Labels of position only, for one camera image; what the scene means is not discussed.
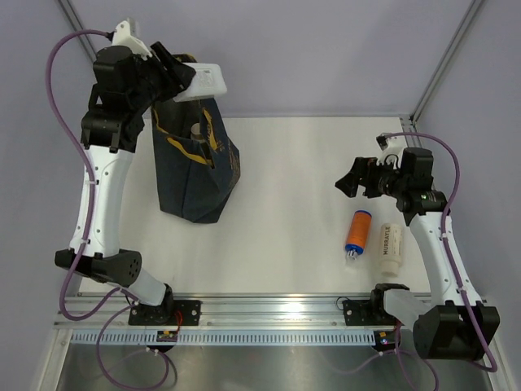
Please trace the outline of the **clear bottle black cap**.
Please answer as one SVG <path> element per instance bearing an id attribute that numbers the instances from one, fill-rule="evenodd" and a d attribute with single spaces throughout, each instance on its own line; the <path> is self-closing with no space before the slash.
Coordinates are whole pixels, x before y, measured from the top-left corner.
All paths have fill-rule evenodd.
<path id="1" fill-rule="evenodd" d="M 173 98 L 176 103 L 213 99 L 227 93 L 227 86 L 218 64 L 184 63 L 195 70 L 188 88 Z"/>

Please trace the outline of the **orange blue tube bottle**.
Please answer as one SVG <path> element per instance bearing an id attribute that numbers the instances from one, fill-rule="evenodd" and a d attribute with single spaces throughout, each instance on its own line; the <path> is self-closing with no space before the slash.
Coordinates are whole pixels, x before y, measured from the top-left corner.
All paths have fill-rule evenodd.
<path id="1" fill-rule="evenodd" d="M 360 209 L 353 214 L 344 244 L 347 259 L 355 260 L 366 250 L 371 222 L 372 215 L 368 211 Z"/>

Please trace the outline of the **pale green cylindrical bottle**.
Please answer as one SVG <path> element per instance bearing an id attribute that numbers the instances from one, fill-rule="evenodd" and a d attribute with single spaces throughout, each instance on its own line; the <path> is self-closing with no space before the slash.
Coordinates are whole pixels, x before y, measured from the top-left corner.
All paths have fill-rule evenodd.
<path id="1" fill-rule="evenodd" d="M 204 136 L 200 132 L 199 123 L 195 123 L 190 128 L 190 138 L 198 143 L 205 143 Z"/>

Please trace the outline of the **cream Murrayle bottle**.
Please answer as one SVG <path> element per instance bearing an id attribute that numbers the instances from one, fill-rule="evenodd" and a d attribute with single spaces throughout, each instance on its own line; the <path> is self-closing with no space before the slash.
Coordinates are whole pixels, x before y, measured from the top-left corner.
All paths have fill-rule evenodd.
<path id="1" fill-rule="evenodd" d="M 403 263 L 403 227 L 394 223 L 384 223 L 379 239 L 379 269 L 382 275 L 397 277 Z"/>

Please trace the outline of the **dark blue canvas bag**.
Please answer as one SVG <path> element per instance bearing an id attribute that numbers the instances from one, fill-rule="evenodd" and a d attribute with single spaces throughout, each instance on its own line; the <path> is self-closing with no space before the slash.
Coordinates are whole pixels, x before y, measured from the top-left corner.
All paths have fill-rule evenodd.
<path id="1" fill-rule="evenodd" d="M 190 138 L 195 123 L 205 143 Z M 218 222 L 241 168 L 217 101 L 157 101 L 151 125 L 160 210 L 193 223 Z"/>

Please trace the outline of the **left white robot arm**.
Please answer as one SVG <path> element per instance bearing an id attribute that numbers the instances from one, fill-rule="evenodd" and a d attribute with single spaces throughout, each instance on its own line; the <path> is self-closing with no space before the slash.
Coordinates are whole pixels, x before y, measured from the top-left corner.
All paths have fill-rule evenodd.
<path id="1" fill-rule="evenodd" d="M 167 300 L 168 285 L 142 267 L 139 252 L 120 246 L 119 226 L 125 179 L 144 128 L 142 116 L 156 102 L 187 89 L 195 70 L 155 42 L 148 55 L 114 45 L 98 52 L 88 111 L 81 120 L 79 151 L 84 182 L 78 214 L 79 231 L 68 248 L 55 254 L 55 264 L 68 272 L 147 305 L 155 323 L 169 323 L 175 305 Z"/>

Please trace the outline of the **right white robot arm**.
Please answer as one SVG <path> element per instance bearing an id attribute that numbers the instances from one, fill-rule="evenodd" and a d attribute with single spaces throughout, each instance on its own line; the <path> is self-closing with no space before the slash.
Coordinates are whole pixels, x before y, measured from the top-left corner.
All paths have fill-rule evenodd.
<path id="1" fill-rule="evenodd" d="M 407 147 L 399 161 L 395 157 L 358 157 L 335 186 L 350 198 L 363 187 L 367 198 L 396 200 L 422 255 L 431 303 L 418 300 L 404 285 L 381 284 L 374 289 L 380 296 L 368 305 L 370 317 L 377 323 L 394 318 L 411 330 L 421 358 L 476 362 L 486 355 L 500 315 L 496 307 L 484 304 L 464 270 L 449 202 L 432 187 L 431 151 Z"/>

